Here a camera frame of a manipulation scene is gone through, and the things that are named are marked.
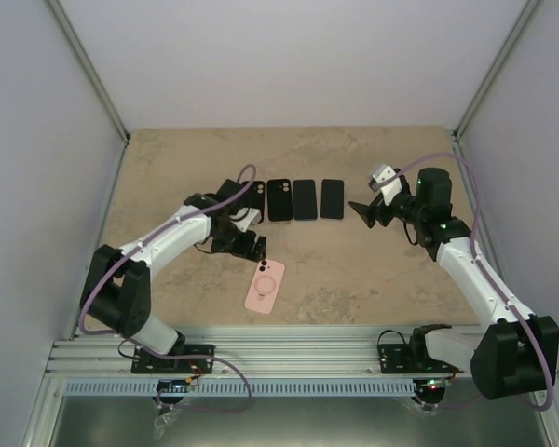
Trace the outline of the black phone with blue edge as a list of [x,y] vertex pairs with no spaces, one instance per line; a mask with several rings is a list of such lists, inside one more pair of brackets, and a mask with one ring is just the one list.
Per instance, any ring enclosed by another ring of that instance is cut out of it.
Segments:
[[315,221],[318,218],[317,191],[314,180],[293,181],[293,218]]

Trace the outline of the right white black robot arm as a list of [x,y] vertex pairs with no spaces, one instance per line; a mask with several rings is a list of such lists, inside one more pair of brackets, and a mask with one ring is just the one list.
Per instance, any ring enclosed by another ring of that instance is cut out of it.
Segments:
[[449,173],[424,168],[416,187],[410,187],[398,169],[380,165],[369,186],[374,200],[368,205],[353,202],[351,208],[368,227],[398,220],[414,228],[411,245],[424,249],[454,280],[482,328],[478,342],[449,324],[430,324],[413,330],[402,353],[395,345],[378,344],[382,372],[464,372],[490,400],[536,391],[550,398],[559,327],[524,305],[483,257],[470,228],[453,213]]

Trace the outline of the black phone case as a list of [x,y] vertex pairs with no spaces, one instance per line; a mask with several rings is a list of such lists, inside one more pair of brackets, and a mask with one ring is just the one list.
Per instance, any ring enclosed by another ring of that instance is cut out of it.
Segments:
[[244,208],[259,210],[261,218],[265,217],[266,208],[266,183],[255,180],[243,195],[242,205]]
[[289,179],[267,181],[266,200],[270,222],[289,222],[293,219],[292,183]]

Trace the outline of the pink phone case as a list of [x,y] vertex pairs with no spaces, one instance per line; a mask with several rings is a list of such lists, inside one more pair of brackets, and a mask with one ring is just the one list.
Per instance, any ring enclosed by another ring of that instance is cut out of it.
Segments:
[[269,259],[260,262],[254,271],[244,306],[259,314],[269,315],[280,291],[285,273],[283,263]]

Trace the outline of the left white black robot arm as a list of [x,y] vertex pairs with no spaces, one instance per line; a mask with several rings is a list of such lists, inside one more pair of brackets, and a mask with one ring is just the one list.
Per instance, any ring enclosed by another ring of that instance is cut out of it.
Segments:
[[250,226],[260,210],[249,206],[252,182],[226,180],[212,194],[187,198],[162,225],[145,236],[115,248],[104,244],[91,258],[80,299],[77,327],[92,331],[87,317],[153,355],[165,372],[180,369],[185,360],[185,337],[152,312],[151,285],[159,272],[186,250],[204,242],[211,252],[251,262],[266,258],[266,238]]

